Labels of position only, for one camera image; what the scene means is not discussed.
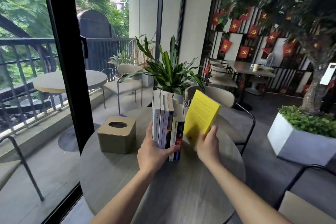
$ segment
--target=green shrub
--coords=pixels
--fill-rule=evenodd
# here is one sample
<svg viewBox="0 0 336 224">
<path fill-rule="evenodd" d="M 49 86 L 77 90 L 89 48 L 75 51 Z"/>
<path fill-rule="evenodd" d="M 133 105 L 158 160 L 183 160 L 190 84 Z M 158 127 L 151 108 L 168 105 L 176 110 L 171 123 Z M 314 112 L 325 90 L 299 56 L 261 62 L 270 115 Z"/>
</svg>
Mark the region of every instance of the green shrub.
<svg viewBox="0 0 336 224">
<path fill-rule="evenodd" d="M 299 107 L 282 106 L 279 113 L 298 130 L 336 138 L 336 121 L 332 117 L 315 117 L 302 113 Z"/>
</svg>

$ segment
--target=tissue box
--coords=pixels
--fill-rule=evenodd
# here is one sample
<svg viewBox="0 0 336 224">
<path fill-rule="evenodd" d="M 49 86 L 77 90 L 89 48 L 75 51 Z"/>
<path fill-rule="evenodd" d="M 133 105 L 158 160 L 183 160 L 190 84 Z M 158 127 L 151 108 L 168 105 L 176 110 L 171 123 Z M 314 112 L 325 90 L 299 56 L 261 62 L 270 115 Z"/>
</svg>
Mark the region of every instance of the tissue box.
<svg viewBox="0 0 336 224">
<path fill-rule="evenodd" d="M 137 123 L 134 118 L 110 116 L 98 128 L 98 139 L 102 152 L 128 154 L 135 141 Z"/>
</svg>

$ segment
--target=wooden table top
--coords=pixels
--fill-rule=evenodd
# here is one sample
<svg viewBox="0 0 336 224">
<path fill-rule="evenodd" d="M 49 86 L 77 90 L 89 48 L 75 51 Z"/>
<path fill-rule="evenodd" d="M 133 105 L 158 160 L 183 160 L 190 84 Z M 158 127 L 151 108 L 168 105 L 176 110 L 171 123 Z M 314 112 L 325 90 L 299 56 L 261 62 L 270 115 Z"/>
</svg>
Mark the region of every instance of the wooden table top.
<svg viewBox="0 0 336 224">
<path fill-rule="evenodd" d="M 85 70 L 89 90 L 99 88 L 107 82 L 107 75 L 94 70 Z M 42 92 L 66 93 L 61 71 L 41 74 L 33 79 L 34 88 Z"/>
<path fill-rule="evenodd" d="M 137 149 L 152 116 L 151 107 L 123 113 L 136 118 L 136 145 L 127 155 L 101 152 L 97 132 L 80 158 L 79 179 L 85 200 L 97 214 L 139 171 Z M 219 137 L 221 162 L 245 182 L 243 159 L 229 138 Z M 165 162 L 142 198 L 132 223 L 224 223 L 233 206 L 191 145 L 183 139 L 179 161 Z"/>
<path fill-rule="evenodd" d="M 258 69 L 257 71 L 253 71 L 251 68 L 252 63 L 243 62 L 243 61 L 235 61 L 235 60 L 225 60 L 227 64 L 233 69 L 236 73 L 242 74 L 253 74 L 265 77 L 275 77 L 275 74 L 265 69 Z"/>
</svg>

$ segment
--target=oval opening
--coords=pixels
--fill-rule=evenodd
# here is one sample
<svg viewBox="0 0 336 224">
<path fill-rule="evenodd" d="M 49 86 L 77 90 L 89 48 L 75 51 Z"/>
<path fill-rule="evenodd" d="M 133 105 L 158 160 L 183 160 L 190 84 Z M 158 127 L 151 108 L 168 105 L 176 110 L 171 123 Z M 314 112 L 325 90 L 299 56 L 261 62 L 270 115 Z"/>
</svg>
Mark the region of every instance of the oval opening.
<svg viewBox="0 0 336 224">
<path fill-rule="evenodd" d="M 125 128 L 125 127 L 127 127 L 126 123 L 120 122 L 120 121 L 110 122 L 108 125 L 113 127 L 113 128 Z"/>
</svg>

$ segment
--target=black handle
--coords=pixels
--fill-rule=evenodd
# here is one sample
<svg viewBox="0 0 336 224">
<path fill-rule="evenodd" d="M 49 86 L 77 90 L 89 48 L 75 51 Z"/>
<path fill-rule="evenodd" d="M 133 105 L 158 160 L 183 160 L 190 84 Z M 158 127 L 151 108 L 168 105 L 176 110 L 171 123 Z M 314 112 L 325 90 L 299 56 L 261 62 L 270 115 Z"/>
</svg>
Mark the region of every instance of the black handle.
<svg viewBox="0 0 336 224">
<path fill-rule="evenodd" d="M 83 41 L 84 44 L 84 59 L 87 59 L 89 57 L 89 49 L 87 48 L 87 41 L 86 38 L 82 35 L 79 36 L 81 38 L 81 41 Z"/>
</svg>

